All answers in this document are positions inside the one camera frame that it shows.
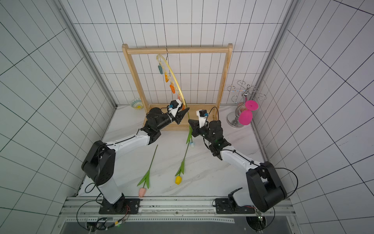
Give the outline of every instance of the wooden stand base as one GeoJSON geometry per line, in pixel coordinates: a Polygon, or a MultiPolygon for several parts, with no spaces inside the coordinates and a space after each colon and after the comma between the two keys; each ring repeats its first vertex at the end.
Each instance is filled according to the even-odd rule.
{"type": "MultiPolygon", "coordinates": [[[[154,107],[162,108],[162,107],[167,107],[169,104],[150,104],[149,109],[152,109],[154,107]]],[[[195,119],[198,120],[196,111],[197,110],[206,110],[208,113],[209,111],[214,107],[214,104],[187,104],[187,107],[190,108],[188,113],[190,114],[190,119],[195,119]]],[[[208,121],[212,120],[217,120],[217,109],[214,108],[211,112],[211,114],[208,116],[208,121]]],[[[143,126],[145,125],[145,122],[147,121],[147,118],[144,118],[143,126]]],[[[186,114],[184,118],[182,119],[180,124],[177,124],[176,122],[173,122],[169,124],[168,126],[164,127],[162,130],[166,131],[188,131],[189,129],[189,124],[188,124],[188,115],[186,114]]]]}

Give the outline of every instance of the black cable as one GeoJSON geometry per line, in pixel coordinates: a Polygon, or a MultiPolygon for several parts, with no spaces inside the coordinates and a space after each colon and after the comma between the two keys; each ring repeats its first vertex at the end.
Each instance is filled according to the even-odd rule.
{"type": "Polygon", "coordinates": [[[272,221],[268,225],[266,225],[266,227],[264,227],[262,230],[264,230],[265,228],[269,227],[270,224],[274,221],[274,219],[275,219],[275,209],[274,209],[274,206],[273,206],[273,210],[274,210],[274,216],[273,216],[272,221]]]}
{"type": "MultiPolygon", "coordinates": [[[[208,113],[208,116],[210,115],[210,113],[212,112],[212,110],[213,110],[214,108],[217,109],[217,115],[218,115],[218,119],[217,119],[217,120],[219,120],[219,119],[220,119],[220,112],[218,111],[218,108],[217,108],[216,106],[212,107],[212,109],[211,109],[211,110],[209,111],[209,113],[208,113]]],[[[208,145],[206,145],[206,143],[205,143],[205,138],[204,138],[204,137],[203,137],[203,142],[204,142],[205,147],[206,147],[208,150],[210,150],[209,147],[208,147],[208,145]]]]}
{"type": "Polygon", "coordinates": [[[100,192],[99,195],[98,195],[98,196],[96,197],[96,199],[95,199],[95,202],[96,202],[97,204],[99,204],[99,205],[102,205],[102,203],[98,202],[97,199],[100,197],[101,194],[102,194],[102,193],[100,192]]]}
{"type": "Polygon", "coordinates": [[[89,231],[89,229],[88,228],[85,228],[85,227],[83,227],[80,223],[79,223],[79,221],[78,221],[78,213],[79,213],[79,210],[82,208],[82,206],[84,206],[85,204],[87,204],[87,203],[89,203],[89,202],[92,202],[92,201],[96,201],[97,200],[97,198],[99,197],[101,195],[101,193],[96,197],[96,199],[95,200],[91,200],[91,201],[87,201],[87,202],[85,202],[85,203],[83,203],[80,207],[79,207],[79,209],[77,210],[77,214],[76,214],[76,218],[77,218],[77,223],[78,223],[78,225],[79,226],[81,226],[83,229],[85,229],[85,230],[87,230],[87,231],[89,231]]]}
{"type": "Polygon", "coordinates": [[[86,186],[86,188],[85,188],[85,193],[90,193],[90,192],[92,192],[92,190],[93,190],[93,189],[95,188],[95,186],[96,186],[96,185],[94,185],[94,184],[95,184],[94,182],[88,184],[88,185],[86,186]],[[87,192],[87,188],[88,188],[88,186],[90,186],[90,185],[94,185],[94,186],[92,187],[92,189],[91,189],[90,191],[87,192]]]}
{"type": "MultiPolygon", "coordinates": [[[[125,206],[126,208],[127,208],[127,211],[126,211],[126,214],[125,214],[125,216],[123,216],[122,218],[120,218],[120,219],[118,219],[117,220],[117,222],[120,222],[120,221],[125,221],[125,220],[123,220],[127,215],[130,215],[130,207],[128,206],[128,205],[126,205],[125,206]]],[[[116,225],[116,222],[114,222],[113,224],[111,224],[110,226],[108,226],[107,228],[109,229],[109,228],[112,228],[112,227],[114,227],[116,225]]]]}
{"type": "Polygon", "coordinates": [[[121,143],[121,142],[124,142],[124,141],[130,140],[130,139],[136,137],[137,134],[138,134],[138,132],[139,132],[139,130],[140,130],[140,129],[138,129],[138,131],[136,132],[136,134],[135,134],[134,136],[132,136],[132,137],[130,137],[130,138],[127,138],[127,139],[125,139],[125,140],[121,140],[120,142],[116,142],[116,143],[114,143],[114,144],[118,144],[118,143],[121,143]]]}
{"type": "MultiPolygon", "coordinates": [[[[239,155],[240,157],[242,157],[242,158],[244,158],[245,160],[248,161],[248,159],[246,159],[243,155],[239,154],[236,150],[230,150],[230,149],[224,149],[224,150],[227,150],[227,151],[231,151],[231,152],[233,152],[233,153],[236,153],[237,155],[239,155]]],[[[294,174],[294,176],[296,177],[296,187],[295,187],[295,189],[293,190],[293,192],[292,192],[289,196],[287,196],[285,199],[289,198],[290,196],[292,196],[292,195],[296,192],[297,187],[298,187],[298,185],[299,185],[299,179],[297,178],[296,174],[295,174],[293,171],[291,171],[290,169],[287,169],[287,168],[284,168],[284,167],[263,167],[263,166],[261,166],[261,165],[257,165],[257,164],[255,164],[253,161],[251,161],[250,163],[252,163],[253,165],[256,165],[256,166],[258,166],[258,167],[264,168],[264,169],[285,169],[285,170],[290,171],[290,172],[291,172],[292,174],[294,174]]]]}
{"type": "Polygon", "coordinates": [[[104,144],[104,145],[100,145],[100,146],[97,148],[97,152],[96,152],[96,153],[97,153],[97,163],[98,163],[98,165],[99,165],[99,172],[98,172],[97,175],[100,175],[100,148],[101,148],[102,146],[106,146],[106,144],[104,144]]]}
{"type": "MultiPolygon", "coordinates": [[[[162,110],[162,109],[168,109],[167,107],[162,107],[162,108],[160,108],[160,110],[162,110]]],[[[162,111],[161,111],[162,112],[162,111]]],[[[163,112],[162,112],[163,113],[163,112]]],[[[163,113],[163,114],[167,114],[167,112],[166,113],[163,113]]]]}
{"type": "Polygon", "coordinates": [[[96,231],[96,230],[105,231],[106,228],[107,228],[107,227],[105,227],[105,224],[107,223],[107,220],[108,220],[107,217],[101,217],[101,218],[99,218],[99,219],[96,221],[96,223],[95,223],[95,227],[94,227],[95,230],[93,230],[93,231],[96,231]],[[98,227],[97,224],[98,224],[99,221],[101,221],[101,220],[105,220],[105,222],[100,223],[100,226],[98,227]]]}

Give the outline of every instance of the marble floor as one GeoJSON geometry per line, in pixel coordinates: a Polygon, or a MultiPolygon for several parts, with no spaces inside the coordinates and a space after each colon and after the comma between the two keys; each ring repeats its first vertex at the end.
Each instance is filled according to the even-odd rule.
{"type": "MultiPolygon", "coordinates": [[[[237,151],[263,162],[251,126],[233,128],[228,125],[226,116],[234,110],[235,106],[220,107],[224,137],[237,151]]],[[[135,110],[130,106],[118,107],[103,142],[134,134],[138,128],[142,127],[144,117],[144,110],[135,110]]],[[[150,172],[150,188],[146,196],[227,196],[239,187],[248,189],[245,174],[229,163],[213,157],[200,136],[193,138],[196,146],[188,148],[181,184],[175,184],[174,175],[186,151],[187,135],[187,131],[161,131],[161,136],[151,145],[137,148],[127,154],[118,152],[113,177],[123,194],[125,196],[138,195],[141,185],[137,187],[137,184],[148,170],[157,145],[159,146],[150,172]]],[[[84,192],[84,188],[89,183],[92,183],[92,180],[86,177],[79,196],[99,194],[96,188],[90,193],[84,192]]]]}

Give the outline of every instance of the metal stand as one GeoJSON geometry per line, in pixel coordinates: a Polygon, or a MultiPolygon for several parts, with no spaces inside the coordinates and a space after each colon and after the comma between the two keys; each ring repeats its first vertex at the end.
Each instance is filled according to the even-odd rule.
{"type": "MultiPolygon", "coordinates": [[[[237,84],[240,85],[241,88],[243,88],[242,85],[245,85],[245,81],[243,81],[243,80],[239,80],[239,81],[237,82],[237,84]]],[[[257,88],[256,88],[255,86],[250,86],[250,85],[247,85],[247,88],[244,89],[244,90],[234,90],[234,89],[235,89],[235,86],[232,86],[232,85],[227,87],[227,90],[228,90],[229,92],[241,92],[241,91],[243,91],[243,93],[242,93],[242,97],[243,97],[243,98],[242,98],[242,104],[241,104],[241,105],[238,105],[234,112],[229,113],[229,114],[227,115],[227,117],[226,117],[226,120],[227,120],[228,124],[229,124],[231,127],[234,127],[234,128],[241,128],[241,127],[243,127],[244,125],[241,124],[241,123],[239,123],[239,116],[240,116],[240,114],[241,114],[241,112],[242,112],[242,111],[241,111],[241,108],[245,105],[245,102],[248,101],[248,99],[247,99],[247,95],[248,95],[249,92],[251,92],[251,93],[254,93],[254,92],[259,93],[259,92],[257,92],[257,88]]],[[[259,94],[260,94],[260,95],[259,95],[258,99],[260,99],[260,100],[266,100],[266,95],[265,95],[265,94],[262,94],[262,93],[259,93],[259,94]]],[[[234,96],[231,98],[231,100],[232,100],[234,103],[238,103],[238,101],[237,101],[237,97],[238,97],[237,95],[234,95],[234,96]]]]}
{"type": "Polygon", "coordinates": [[[239,123],[239,116],[235,115],[235,112],[231,112],[226,117],[227,123],[234,128],[241,128],[244,125],[239,123]]]}

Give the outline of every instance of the black mounting plate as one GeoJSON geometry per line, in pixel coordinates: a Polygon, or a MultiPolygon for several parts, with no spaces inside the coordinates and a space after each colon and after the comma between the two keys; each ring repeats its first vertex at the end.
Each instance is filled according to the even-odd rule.
{"type": "Polygon", "coordinates": [[[99,214],[101,215],[124,215],[126,214],[126,205],[130,207],[131,215],[135,215],[139,211],[140,199],[126,199],[125,197],[120,198],[115,205],[110,204],[105,198],[102,200],[99,214]]]}
{"type": "Polygon", "coordinates": [[[235,210],[230,209],[228,198],[216,198],[215,207],[217,214],[254,214],[255,209],[245,206],[239,206],[235,210]]]}

